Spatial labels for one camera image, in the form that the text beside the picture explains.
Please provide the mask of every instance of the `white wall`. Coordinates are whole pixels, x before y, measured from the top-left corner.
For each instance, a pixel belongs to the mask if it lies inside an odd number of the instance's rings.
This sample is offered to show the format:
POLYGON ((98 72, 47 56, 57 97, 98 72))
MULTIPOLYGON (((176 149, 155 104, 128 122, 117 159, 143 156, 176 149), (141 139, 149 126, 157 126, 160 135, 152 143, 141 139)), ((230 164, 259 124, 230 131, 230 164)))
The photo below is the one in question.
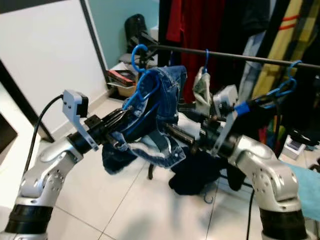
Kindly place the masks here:
MULTIPOLYGON (((64 89, 89 103, 107 91, 79 0, 0 14, 0 58, 38 114, 64 89)), ((51 132, 66 121, 61 101, 43 118, 51 132)))

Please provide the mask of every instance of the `blue tape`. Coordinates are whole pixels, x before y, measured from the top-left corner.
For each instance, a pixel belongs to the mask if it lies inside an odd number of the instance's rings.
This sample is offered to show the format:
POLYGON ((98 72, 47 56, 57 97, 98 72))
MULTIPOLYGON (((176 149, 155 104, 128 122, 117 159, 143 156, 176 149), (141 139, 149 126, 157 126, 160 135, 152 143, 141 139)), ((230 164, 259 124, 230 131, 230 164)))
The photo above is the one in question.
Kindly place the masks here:
POLYGON ((250 108, 245 101, 243 103, 235 106, 234 110, 236 110, 236 112, 238 113, 238 116, 241 116, 243 114, 250 112, 250 108))

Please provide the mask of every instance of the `clothes hanger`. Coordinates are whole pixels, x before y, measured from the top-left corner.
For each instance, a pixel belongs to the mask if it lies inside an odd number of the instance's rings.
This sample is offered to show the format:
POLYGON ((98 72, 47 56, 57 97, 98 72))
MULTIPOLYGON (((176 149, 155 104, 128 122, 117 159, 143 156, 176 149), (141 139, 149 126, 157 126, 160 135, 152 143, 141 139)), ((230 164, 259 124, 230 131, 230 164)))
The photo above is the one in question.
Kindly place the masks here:
POLYGON ((202 74, 205 74, 208 72, 208 59, 209 59, 209 50, 205 50, 205 63, 202 69, 202 74))
MULTIPOLYGON (((140 79, 138 80, 137 86, 136 86, 136 90, 135 93, 129 98, 129 100, 126 102, 126 104, 123 106, 123 110, 126 110, 129 105, 131 104, 131 102, 135 99, 135 98, 139 98, 139 100, 141 102, 144 102, 145 100, 147 100, 148 98, 150 98, 150 96, 152 94, 154 94, 160 87, 160 81, 159 81, 159 77, 157 74, 155 74, 154 71, 151 70, 146 70, 145 68, 138 68, 136 63, 135 63, 135 54, 138 50, 143 49, 144 51, 148 51, 148 48, 146 45, 144 44, 138 44, 137 46, 135 46, 135 48, 132 51, 131 54, 131 64, 133 66, 133 68, 138 72, 138 73, 143 73, 142 76, 140 77, 140 79), (140 85, 141 83, 144 81, 144 79, 146 78, 146 76, 148 75, 153 75, 154 79, 155 79, 155 88, 152 89, 151 92, 149 92, 148 94, 146 94, 145 96, 142 96, 141 91, 140 91, 140 85)), ((127 135, 129 135, 147 116, 149 116, 152 111, 154 111, 160 104, 160 101, 158 101, 155 105, 152 106, 152 108, 142 117, 140 118, 135 124, 134 126, 128 130, 126 132, 127 135)))
MULTIPOLYGON (((269 91, 267 94, 263 95, 263 96, 260 96, 255 100, 256 103, 261 103, 262 100, 267 100, 267 99, 274 99, 274 98, 281 98, 285 95, 288 95, 290 93, 292 93, 296 88, 297 88, 297 81, 294 79, 294 77, 291 75, 291 70, 292 68, 295 67, 295 65, 297 65, 298 63, 302 63, 301 60, 297 60, 297 61, 294 61, 289 67, 288 67, 288 70, 287 70, 287 75, 289 77, 289 79, 287 81, 284 81, 282 82, 277 88, 269 91), (292 87, 288 90, 285 90, 285 88, 289 85, 292 85, 292 87)), ((268 104, 268 105, 265 105, 264 108, 265 109, 270 109, 270 108, 273 108, 275 107, 274 104, 268 104)))

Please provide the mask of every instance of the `blue plastic hanger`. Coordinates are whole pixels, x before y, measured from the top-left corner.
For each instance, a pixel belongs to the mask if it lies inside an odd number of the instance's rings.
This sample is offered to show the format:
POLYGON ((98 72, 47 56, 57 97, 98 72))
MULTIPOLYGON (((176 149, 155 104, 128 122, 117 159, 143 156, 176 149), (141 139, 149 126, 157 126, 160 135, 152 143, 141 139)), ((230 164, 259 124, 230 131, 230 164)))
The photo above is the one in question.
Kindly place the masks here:
MULTIPOLYGON (((293 63, 291 63, 291 65, 288 67, 288 70, 287 70, 287 75, 288 75, 289 79, 287 81, 284 81, 283 83, 281 83, 277 88, 269 91, 266 95, 267 96, 274 95, 276 98, 280 98, 280 97, 288 95, 288 94, 292 93, 294 90, 296 90, 297 81, 291 75, 291 70, 292 70, 292 68, 294 68, 299 63, 302 63, 302 61, 301 60, 297 60, 297 61, 294 61, 293 63), (292 84, 292 87, 290 89, 288 89, 288 90, 283 91, 284 88, 289 84, 292 84)), ((264 108, 265 109, 270 109, 270 108, 272 108, 274 106, 275 105, 272 104, 272 105, 267 105, 264 108)))
POLYGON ((209 59, 209 50, 205 50, 205 63, 202 69, 202 74, 205 74, 208 72, 208 59, 209 59))
MULTIPOLYGON (((155 75, 155 88, 152 89, 151 92, 149 92, 147 95, 145 96, 142 96, 141 92, 140 92, 140 85, 142 83, 142 81, 146 78, 146 76, 148 75, 154 75, 155 73, 151 70, 146 70, 145 68, 138 68, 136 66, 136 63, 135 63, 135 54, 136 52, 139 50, 139 49, 143 49, 145 51, 148 51, 148 48, 146 45, 144 44, 138 44, 137 46, 135 46, 135 48, 133 49, 132 51, 132 55, 131 55, 131 64, 133 66, 133 68, 139 72, 139 73, 143 73, 143 75, 140 77, 140 79, 138 80, 138 83, 136 85, 136 90, 135 90, 135 93, 129 98, 129 100, 126 102, 126 104, 122 107, 123 110, 126 110, 129 105, 131 104, 131 102, 135 99, 135 98, 139 98, 139 100, 141 102, 144 102, 145 100, 147 100, 148 98, 150 98, 150 96, 152 94, 154 94, 160 87, 160 81, 159 81, 159 77, 158 75, 156 74, 155 75)), ((137 123, 135 123, 135 125, 129 130, 126 132, 126 134, 130 134, 153 110, 155 110, 160 104, 160 101, 158 101, 155 105, 152 106, 152 108, 142 117, 138 120, 137 123)))

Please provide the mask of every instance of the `box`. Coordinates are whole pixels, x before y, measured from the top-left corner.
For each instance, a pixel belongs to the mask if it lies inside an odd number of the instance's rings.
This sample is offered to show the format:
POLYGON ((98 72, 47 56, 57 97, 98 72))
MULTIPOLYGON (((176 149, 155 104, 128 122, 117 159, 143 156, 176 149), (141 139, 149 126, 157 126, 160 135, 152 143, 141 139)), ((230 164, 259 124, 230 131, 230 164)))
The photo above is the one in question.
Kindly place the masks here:
MULTIPOLYGON (((116 66, 111 68, 111 70, 114 70, 114 71, 129 71, 128 67, 123 62, 118 63, 116 66)), ((137 72, 132 72, 132 73, 135 75, 135 79, 133 78, 133 76, 131 76, 130 79, 131 80, 134 79, 134 81, 137 82, 138 73, 137 72)), ((108 77, 109 77, 109 81, 110 82, 107 82, 107 84, 111 85, 111 86, 115 86, 117 88, 117 90, 118 90, 119 95, 121 95, 123 97, 130 97, 135 93, 136 88, 137 88, 136 84, 133 85, 133 86, 125 86, 121 82, 119 82, 118 80, 113 79, 110 75, 108 77)))
POLYGON ((136 85, 136 76, 130 70, 108 70, 106 74, 110 82, 118 82, 125 87, 136 85))
POLYGON ((290 143, 291 143, 292 139, 291 137, 288 135, 288 137, 285 140, 284 146, 283 146, 283 150, 282 150, 282 154, 286 155, 287 157, 293 159, 293 160, 297 160, 297 158, 299 157, 299 155, 304 151, 304 149, 306 148, 305 144, 301 144, 300 147, 298 149, 293 149, 292 147, 290 147, 290 143))

